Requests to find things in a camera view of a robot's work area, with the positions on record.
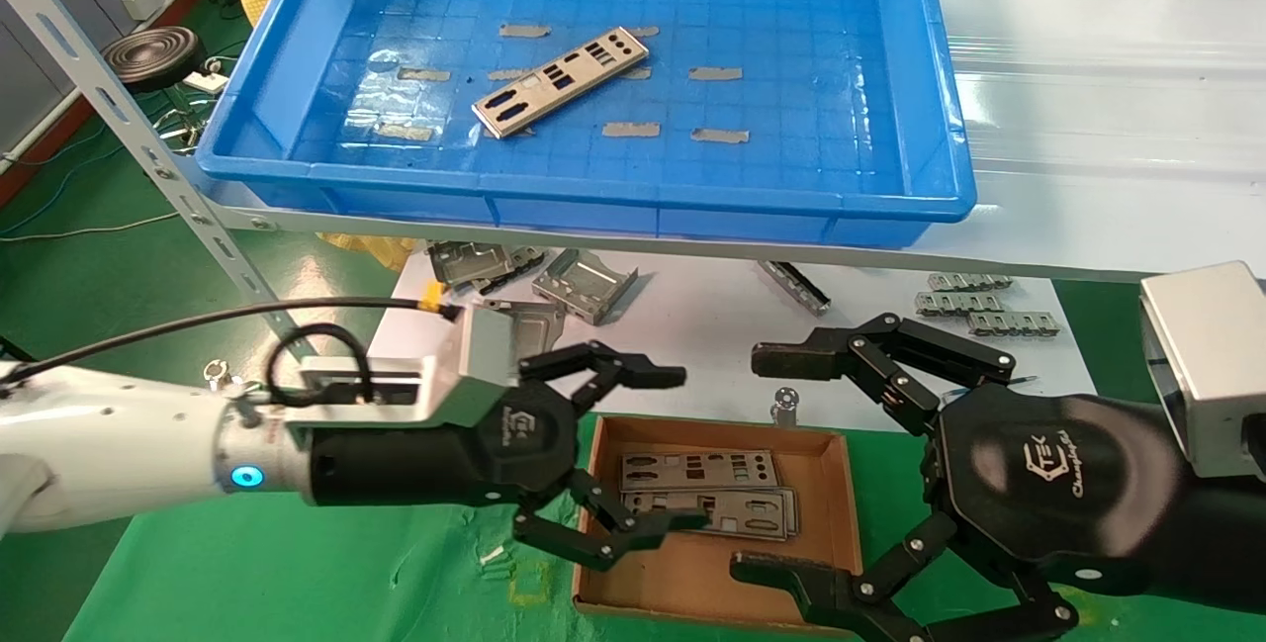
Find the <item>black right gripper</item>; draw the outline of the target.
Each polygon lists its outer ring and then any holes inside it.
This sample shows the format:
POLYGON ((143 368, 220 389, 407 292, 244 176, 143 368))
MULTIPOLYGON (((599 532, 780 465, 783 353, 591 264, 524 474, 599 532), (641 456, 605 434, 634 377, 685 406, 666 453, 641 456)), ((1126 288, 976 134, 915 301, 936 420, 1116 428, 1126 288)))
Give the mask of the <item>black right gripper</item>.
POLYGON ((927 494, 950 515, 928 515, 863 574, 730 556, 736 582, 790 594, 812 626, 863 641, 1055 641, 1080 615, 1048 582, 1263 612, 1263 484, 1196 476, 1156 405, 981 387, 1012 381, 1012 355, 893 313, 760 341, 749 363, 763 379, 849 380, 912 436, 934 429, 927 494), (939 412, 909 368, 980 389, 939 412), (904 613, 896 594, 951 548, 1017 604, 931 624, 904 613))

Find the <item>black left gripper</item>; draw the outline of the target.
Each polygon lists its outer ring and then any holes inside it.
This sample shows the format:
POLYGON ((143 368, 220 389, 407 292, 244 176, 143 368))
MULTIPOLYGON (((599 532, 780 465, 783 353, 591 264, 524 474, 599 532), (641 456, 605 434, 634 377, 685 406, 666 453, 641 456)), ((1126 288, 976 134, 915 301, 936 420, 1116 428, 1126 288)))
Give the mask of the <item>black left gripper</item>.
POLYGON ((674 532, 701 531, 701 507, 636 514, 617 493, 576 467, 579 422, 618 387, 670 390, 687 371, 647 355, 582 341, 519 361, 519 380, 473 425, 452 422, 410 429, 320 429, 311 436, 311 501, 322 507, 518 505, 511 538, 571 563, 614 567, 632 552, 657 550, 674 532), (570 398, 551 382, 582 371, 592 377, 570 398), (605 534, 587 534, 538 515, 567 494, 605 534))

